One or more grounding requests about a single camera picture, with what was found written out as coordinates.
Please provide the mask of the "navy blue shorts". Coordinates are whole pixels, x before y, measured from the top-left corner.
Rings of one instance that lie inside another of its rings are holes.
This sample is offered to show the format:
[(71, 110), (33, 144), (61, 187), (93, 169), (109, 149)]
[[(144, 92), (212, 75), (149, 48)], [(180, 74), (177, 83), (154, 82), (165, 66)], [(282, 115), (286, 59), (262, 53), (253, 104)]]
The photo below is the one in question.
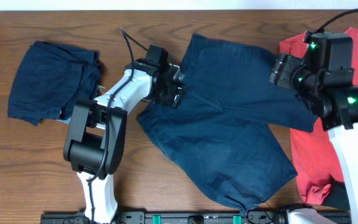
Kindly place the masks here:
[(150, 104), (137, 118), (205, 196), (241, 212), (297, 175), (269, 126), (312, 132), (316, 121), (293, 91), (269, 82), (276, 59), (261, 47), (194, 34), (178, 106)]

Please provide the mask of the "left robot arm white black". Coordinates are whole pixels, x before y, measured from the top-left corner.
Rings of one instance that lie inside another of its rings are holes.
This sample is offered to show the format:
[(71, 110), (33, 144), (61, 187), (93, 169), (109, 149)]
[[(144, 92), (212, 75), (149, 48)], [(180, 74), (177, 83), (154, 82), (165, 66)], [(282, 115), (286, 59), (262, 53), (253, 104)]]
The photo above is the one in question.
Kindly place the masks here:
[(118, 204), (113, 174), (124, 152), (127, 117), (143, 99), (176, 108), (183, 78), (178, 65), (136, 62), (125, 67), (123, 77), (105, 94), (76, 102), (63, 157), (80, 178), (86, 208), (82, 214), (64, 218), (64, 223), (114, 220)]

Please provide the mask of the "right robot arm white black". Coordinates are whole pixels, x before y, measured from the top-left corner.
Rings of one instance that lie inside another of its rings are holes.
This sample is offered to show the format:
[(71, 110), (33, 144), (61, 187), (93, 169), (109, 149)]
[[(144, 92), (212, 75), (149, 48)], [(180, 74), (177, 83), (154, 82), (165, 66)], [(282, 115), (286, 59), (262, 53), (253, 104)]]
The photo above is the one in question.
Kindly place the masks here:
[(280, 54), (269, 82), (292, 90), (318, 116), (339, 159), (351, 209), (358, 223), (358, 85), (353, 84), (353, 41), (345, 33), (305, 34), (302, 58)]

